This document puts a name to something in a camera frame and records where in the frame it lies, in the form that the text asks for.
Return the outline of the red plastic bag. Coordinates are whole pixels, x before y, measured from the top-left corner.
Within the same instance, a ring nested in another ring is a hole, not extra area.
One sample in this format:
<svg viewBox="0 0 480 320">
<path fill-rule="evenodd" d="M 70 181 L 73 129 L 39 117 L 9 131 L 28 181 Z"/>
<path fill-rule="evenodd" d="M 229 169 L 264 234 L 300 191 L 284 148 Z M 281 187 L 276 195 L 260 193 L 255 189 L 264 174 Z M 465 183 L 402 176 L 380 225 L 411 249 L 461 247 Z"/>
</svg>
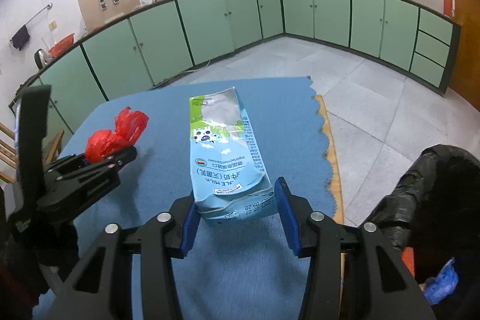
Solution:
<svg viewBox="0 0 480 320">
<path fill-rule="evenodd" d="M 115 129 L 98 130 L 87 140 L 85 158 L 89 163 L 99 163 L 129 146 L 134 146 L 145 131 L 149 117 L 139 111 L 125 107 L 115 117 Z"/>
</svg>

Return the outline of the blue glove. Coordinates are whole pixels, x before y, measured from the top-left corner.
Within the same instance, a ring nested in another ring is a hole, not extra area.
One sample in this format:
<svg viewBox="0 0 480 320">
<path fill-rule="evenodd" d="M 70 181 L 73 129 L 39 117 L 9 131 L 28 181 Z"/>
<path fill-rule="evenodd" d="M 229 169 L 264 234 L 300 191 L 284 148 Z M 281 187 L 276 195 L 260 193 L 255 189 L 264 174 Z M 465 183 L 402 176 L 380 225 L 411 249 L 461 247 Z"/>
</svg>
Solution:
<svg viewBox="0 0 480 320">
<path fill-rule="evenodd" d="M 455 258 L 451 258 L 434 278 L 425 282 L 423 290 L 425 299 L 430 306 L 437 305 L 447 296 L 452 294 L 459 282 L 459 276 L 455 269 Z"/>
</svg>

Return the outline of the light blue milk carton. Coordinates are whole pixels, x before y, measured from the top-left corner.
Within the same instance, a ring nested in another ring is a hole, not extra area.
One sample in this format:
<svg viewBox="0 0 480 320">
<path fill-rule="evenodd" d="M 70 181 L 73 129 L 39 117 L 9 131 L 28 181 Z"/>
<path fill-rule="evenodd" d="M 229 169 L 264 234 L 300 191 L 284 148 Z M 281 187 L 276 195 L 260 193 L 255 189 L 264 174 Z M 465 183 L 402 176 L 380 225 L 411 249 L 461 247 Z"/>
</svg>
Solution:
<svg viewBox="0 0 480 320">
<path fill-rule="evenodd" d="M 277 212 L 250 118 L 235 88 L 192 97 L 190 178 L 200 215 L 228 226 Z"/>
</svg>

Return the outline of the black bagged trash bin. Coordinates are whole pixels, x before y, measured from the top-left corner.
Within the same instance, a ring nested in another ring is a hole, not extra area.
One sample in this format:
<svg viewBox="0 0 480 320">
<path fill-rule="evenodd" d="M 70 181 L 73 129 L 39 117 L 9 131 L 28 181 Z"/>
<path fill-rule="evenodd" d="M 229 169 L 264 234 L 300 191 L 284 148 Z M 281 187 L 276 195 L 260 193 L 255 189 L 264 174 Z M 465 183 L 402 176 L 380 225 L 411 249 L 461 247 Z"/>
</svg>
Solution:
<svg viewBox="0 0 480 320">
<path fill-rule="evenodd" d="M 433 305 L 437 319 L 478 319 L 479 160 L 473 154 L 451 145 L 425 149 L 366 219 L 400 253 L 412 249 L 417 283 L 452 265 L 458 282 Z"/>
</svg>

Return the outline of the green lower kitchen cabinets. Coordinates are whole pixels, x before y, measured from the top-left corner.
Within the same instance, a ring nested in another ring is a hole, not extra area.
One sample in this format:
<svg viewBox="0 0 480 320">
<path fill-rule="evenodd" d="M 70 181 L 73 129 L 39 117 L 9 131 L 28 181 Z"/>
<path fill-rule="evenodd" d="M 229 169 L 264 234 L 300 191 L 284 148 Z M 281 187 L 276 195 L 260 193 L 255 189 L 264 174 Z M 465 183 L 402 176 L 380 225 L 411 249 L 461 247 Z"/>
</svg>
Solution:
<svg viewBox="0 0 480 320">
<path fill-rule="evenodd" d="M 460 29 L 409 0 L 163 0 L 78 40 L 30 82 L 52 87 L 55 126 L 74 132 L 104 101 L 287 36 L 359 54 L 444 94 Z"/>
</svg>

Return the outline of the wooden chair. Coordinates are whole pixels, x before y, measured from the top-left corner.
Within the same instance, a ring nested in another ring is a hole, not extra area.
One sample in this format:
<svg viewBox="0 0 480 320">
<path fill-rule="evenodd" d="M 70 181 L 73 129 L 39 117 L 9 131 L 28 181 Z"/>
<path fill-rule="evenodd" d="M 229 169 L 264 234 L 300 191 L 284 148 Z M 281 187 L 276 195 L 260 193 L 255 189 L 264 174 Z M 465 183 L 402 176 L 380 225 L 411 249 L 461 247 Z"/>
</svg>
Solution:
<svg viewBox="0 0 480 320">
<path fill-rule="evenodd" d="M 16 133 L 4 124 L 1 124 L 1 133 L 8 136 L 12 141 L 16 143 L 16 147 L 13 147 L 7 144 L 6 141 L 1 140 L 1 161 L 15 171 L 18 171 L 18 169 L 20 168 L 20 162 L 22 161 L 22 157 L 25 157 L 25 154 L 20 153 L 22 151 L 20 147 L 20 141 L 18 140 Z M 42 163 L 44 166 L 53 163 L 59 157 L 59 154 L 62 152 L 63 149 L 64 134 L 64 129 L 61 128 L 55 134 L 55 136 L 43 147 L 41 153 Z"/>
</svg>

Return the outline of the steel kettle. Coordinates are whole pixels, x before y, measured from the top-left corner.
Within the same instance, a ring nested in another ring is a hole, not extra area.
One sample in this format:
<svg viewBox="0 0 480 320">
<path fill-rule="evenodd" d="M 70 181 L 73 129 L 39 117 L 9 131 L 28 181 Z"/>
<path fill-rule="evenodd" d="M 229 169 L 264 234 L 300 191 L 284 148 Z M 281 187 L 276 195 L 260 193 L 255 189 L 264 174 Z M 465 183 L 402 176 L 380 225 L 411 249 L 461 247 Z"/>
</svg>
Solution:
<svg viewBox="0 0 480 320">
<path fill-rule="evenodd" d="M 34 62 L 39 70 L 48 65 L 51 60 L 51 56 L 44 49 L 38 49 L 34 54 Z"/>
</svg>

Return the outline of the blue table mat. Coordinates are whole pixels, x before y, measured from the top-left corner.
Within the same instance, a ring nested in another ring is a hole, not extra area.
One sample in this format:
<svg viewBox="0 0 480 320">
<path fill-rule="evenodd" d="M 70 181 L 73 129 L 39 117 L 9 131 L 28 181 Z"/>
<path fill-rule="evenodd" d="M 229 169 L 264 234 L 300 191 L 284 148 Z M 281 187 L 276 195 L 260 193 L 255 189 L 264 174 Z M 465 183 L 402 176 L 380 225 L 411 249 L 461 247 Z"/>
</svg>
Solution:
<svg viewBox="0 0 480 320">
<path fill-rule="evenodd" d="M 109 223 L 137 227 L 187 196 L 191 179 L 216 178 L 233 188 L 240 171 L 233 143 L 211 125 L 191 125 L 190 99 L 234 88 L 244 104 L 264 169 L 283 177 L 313 209 L 335 215 L 329 191 L 329 141 L 308 78 L 245 79 L 168 86 L 105 102 L 74 132 L 65 155 L 85 150 L 98 130 L 111 129 L 126 107 L 145 113 L 137 158 L 120 171 L 120 186 L 78 217 L 84 253 Z M 307 281 L 308 261 L 289 249 L 277 214 L 234 224 L 199 224 L 193 249 L 172 263 L 185 319 L 296 319 Z"/>
</svg>

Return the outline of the red basin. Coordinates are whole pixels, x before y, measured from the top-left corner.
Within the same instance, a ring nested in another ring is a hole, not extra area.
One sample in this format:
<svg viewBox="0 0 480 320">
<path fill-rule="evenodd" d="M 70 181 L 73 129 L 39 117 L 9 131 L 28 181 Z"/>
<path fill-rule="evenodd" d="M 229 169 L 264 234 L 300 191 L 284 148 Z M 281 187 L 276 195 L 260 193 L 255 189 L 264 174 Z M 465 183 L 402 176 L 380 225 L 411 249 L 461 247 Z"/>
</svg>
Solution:
<svg viewBox="0 0 480 320">
<path fill-rule="evenodd" d="M 58 43 L 54 44 L 50 49 L 49 53 L 53 58 L 58 58 L 61 54 L 71 48 L 74 44 L 74 33 L 69 34 L 64 37 Z"/>
</svg>

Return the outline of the dark hanging towel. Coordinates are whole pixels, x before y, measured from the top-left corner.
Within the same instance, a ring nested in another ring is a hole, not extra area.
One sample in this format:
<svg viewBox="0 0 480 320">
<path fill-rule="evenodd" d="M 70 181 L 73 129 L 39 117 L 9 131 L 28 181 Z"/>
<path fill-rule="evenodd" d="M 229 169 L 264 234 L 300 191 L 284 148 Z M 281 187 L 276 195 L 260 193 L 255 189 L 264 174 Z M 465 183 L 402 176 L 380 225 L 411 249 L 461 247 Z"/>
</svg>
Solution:
<svg viewBox="0 0 480 320">
<path fill-rule="evenodd" d="M 11 38 L 10 42 L 15 49 L 18 51 L 22 51 L 24 47 L 30 41 L 30 34 L 27 26 L 24 24 L 21 28 L 14 34 Z"/>
</svg>

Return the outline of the brown water purifier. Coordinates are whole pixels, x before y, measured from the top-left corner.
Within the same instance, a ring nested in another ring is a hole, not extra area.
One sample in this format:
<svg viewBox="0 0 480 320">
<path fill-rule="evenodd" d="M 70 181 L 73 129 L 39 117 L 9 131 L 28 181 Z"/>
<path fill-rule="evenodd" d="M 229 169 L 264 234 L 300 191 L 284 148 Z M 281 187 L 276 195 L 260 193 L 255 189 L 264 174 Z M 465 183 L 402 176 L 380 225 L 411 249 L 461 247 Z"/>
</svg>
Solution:
<svg viewBox="0 0 480 320">
<path fill-rule="evenodd" d="M 77 0 L 86 31 L 92 33 L 140 7 L 140 0 Z"/>
</svg>

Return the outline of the wooden door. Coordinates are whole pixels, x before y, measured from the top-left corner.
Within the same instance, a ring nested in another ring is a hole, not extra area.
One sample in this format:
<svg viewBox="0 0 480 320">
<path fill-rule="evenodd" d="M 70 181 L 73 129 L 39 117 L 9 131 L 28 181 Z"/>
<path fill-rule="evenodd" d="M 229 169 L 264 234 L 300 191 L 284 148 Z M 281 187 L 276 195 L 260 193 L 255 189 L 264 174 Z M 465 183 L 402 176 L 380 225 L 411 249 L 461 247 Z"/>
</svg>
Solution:
<svg viewBox="0 0 480 320">
<path fill-rule="evenodd" d="M 479 0 L 455 0 L 454 9 L 461 33 L 450 88 L 479 110 Z"/>
</svg>

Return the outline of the red thermos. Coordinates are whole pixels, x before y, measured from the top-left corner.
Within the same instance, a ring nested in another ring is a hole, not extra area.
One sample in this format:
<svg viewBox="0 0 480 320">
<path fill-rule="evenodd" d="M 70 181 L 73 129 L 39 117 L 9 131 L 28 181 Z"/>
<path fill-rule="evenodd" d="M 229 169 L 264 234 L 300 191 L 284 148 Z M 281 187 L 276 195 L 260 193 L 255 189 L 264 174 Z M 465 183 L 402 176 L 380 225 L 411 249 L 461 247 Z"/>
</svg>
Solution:
<svg viewBox="0 0 480 320">
<path fill-rule="evenodd" d="M 449 18 L 452 17 L 453 13 L 453 0 L 442 0 L 442 12 L 444 15 L 448 16 Z"/>
</svg>

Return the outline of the towel rail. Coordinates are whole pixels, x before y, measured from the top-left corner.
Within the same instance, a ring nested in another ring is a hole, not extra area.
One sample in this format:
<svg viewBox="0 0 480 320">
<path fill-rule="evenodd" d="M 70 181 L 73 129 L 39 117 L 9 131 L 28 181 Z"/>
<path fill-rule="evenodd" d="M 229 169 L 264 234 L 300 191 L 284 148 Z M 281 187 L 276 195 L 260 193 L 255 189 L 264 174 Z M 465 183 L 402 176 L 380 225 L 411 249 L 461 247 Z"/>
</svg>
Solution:
<svg viewBox="0 0 480 320">
<path fill-rule="evenodd" d="M 44 11 L 47 11 L 47 10 L 50 10 L 52 7 L 53 7 L 53 3 L 52 2 L 49 2 L 47 3 L 44 7 L 42 7 L 35 15 L 33 15 L 28 21 L 26 21 L 21 27 L 20 29 L 15 33 L 15 35 L 10 39 L 10 43 L 13 43 L 14 41 L 14 38 L 17 37 L 20 33 L 22 33 L 24 31 L 24 29 L 27 28 L 27 25 L 29 23 L 31 23 L 32 21 L 35 20 L 36 17 L 38 17 L 39 15 L 41 15 L 42 12 Z"/>
</svg>

